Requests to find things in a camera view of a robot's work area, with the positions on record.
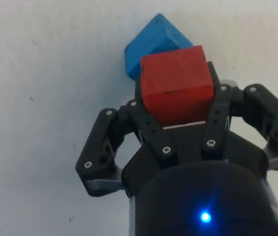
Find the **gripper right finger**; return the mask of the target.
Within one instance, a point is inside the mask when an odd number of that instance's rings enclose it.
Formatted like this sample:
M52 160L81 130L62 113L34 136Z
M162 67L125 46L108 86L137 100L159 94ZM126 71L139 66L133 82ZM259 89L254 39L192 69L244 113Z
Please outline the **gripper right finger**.
M214 84L214 100L203 132L201 151L206 159L221 160L226 153L232 117L241 117L267 141L268 168L278 170L278 98L261 84L239 89L234 81L219 80L208 62Z

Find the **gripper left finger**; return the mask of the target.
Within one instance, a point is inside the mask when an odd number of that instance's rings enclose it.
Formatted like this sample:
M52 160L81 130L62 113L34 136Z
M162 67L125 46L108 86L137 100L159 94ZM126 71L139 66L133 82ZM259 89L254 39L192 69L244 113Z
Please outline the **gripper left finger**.
M125 136L134 133L141 147L124 168L115 157ZM158 172L178 164L177 149L148 113L142 96L141 77L135 82L135 98L118 110L101 110L76 163L76 171L93 197L125 190L129 197Z

